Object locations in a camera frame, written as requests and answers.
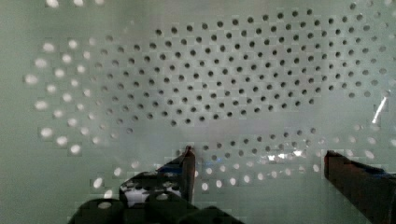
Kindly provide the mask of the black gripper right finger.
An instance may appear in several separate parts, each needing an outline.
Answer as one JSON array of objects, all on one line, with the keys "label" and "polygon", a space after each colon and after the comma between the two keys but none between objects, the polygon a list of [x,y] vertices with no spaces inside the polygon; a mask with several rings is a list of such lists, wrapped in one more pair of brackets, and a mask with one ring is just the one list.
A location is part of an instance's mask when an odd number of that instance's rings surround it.
[{"label": "black gripper right finger", "polygon": [[324,175],[372,224],[396,223],[396,179],[376,168],[328,150]]}]

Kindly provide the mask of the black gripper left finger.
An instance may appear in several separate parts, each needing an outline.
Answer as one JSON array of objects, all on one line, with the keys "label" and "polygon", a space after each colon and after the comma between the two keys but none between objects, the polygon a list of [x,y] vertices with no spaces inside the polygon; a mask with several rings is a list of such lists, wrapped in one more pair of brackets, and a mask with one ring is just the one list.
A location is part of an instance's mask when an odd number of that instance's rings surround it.
[{"label": "black gripper left finger", "polygon": [[195,154],[187,146],[160,168],[123,182],[117,199],[85,202],[67,224],[244,224],[216,206],[194,206],[194,179]]}]

